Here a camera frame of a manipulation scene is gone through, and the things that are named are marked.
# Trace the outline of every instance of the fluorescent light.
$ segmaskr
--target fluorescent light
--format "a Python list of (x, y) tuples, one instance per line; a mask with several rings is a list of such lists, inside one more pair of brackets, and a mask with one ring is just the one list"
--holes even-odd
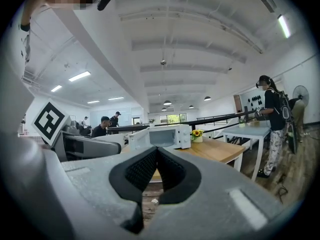
[(88, 104), (92, 104), (92, 103), (98, 103), (98, 102), (100, 102), (99, 100), (95, 100), (95, 101), (89, 101), (89, 102), (87, 102)]
[(280, 14), (280, 16), (278, 17), (278, 21), (280, 22), (280, 25), (283, 29), (284, 35), (286, 38), (290, 37), (290, 31), (288, 29), (287, 23), (285, 21), (285, 18)]
[(124, 99), (124, 97), (119, 97), (119, 98), (108, 98), (108, 101), (120, 100), (120, 99)]
[(53, 88), (53, 89), (51, 90), (51, 92), (54, 93), (55, 91), (59, 90), (60, 88), (62, 88), (62, 86), (61, 86), (61, 85), (58, 85), (57, 87)]
[(80, 78), (84, 78), (84, 77), (87, 77), (87, 76), (90, 76), (90, 75), (91, 75), (91, 74), (90, 74), (88, 71), (86, 71), (86, 72), (84, 72), (84, 73), (82, 73), (82, 74), (78, 74), (78, 75), (70, 78), (69, 81), (70, 81), (70, 82), (73, 82), (73, 81), (76, 81), (76, 80), (78, 80), (78, 79), (80, 79)]

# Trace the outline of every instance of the ceiling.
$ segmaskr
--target ceiling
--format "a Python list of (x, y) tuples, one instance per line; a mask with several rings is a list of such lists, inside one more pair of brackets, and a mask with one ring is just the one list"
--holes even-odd
[[(110, 98), (133, 99), (73, 37), (52, 9), (31, 19), (31, 57), (26, 66), (24, 81), (32, 92), (88, 107), (114, 104)], [(68, 79), (89, 71), (90, 76), (74, 82)], [(52, 93), (56, 86), (61, 89)], [(100, 103), (88, 104), (91, 101)]]
[[(115, 0), (150, 112), (160, 112), (165, 100), (175, 108), (199, 107), (220, 79), (285, 41), (279, 14), (286, 16), (292, 34), (298, 31), (296, 12), (284, 0), (274, 2), (277, 8), (270, 13), (261, 0)], [(53, 95), (81, 105), (92, 100), (108, 104), (108, 98), (120, 96), (133, 99), (51, 9), (34, 16), (31, 29), (25, 78), (33, 88), (48, 93), (61, 85)], [(84, 71), (91, 76), (68, 81)]]

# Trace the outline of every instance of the white microwave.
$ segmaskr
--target white microwave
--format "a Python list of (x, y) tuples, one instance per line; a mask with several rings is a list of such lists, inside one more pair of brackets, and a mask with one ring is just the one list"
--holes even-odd
[(129, 146), (131, 151), (154, 146), (187, 149), (191, 147), (190, 126), (187, 124), (174, 124), (148, 127), (130, 134)]

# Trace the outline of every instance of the hand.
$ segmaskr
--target hand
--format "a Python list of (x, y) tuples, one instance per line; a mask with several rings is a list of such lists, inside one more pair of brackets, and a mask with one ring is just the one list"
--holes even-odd
[(261, 114), (260, 114), (259, 111), (256, 111), (256, 112), (254, 113), (254, 116), (255, 116), (256, 118), (259, 118), (259, 117), (261, 117)]

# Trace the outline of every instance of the patterned pants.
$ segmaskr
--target patterned pants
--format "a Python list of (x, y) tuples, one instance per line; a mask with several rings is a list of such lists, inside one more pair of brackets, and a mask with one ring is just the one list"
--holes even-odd
[(282, 151), (284, 132), (284, 129), (271, 131), (269, 157), (264, 166), (265, 175), (270, 175), (272, 168), (277, 166)]

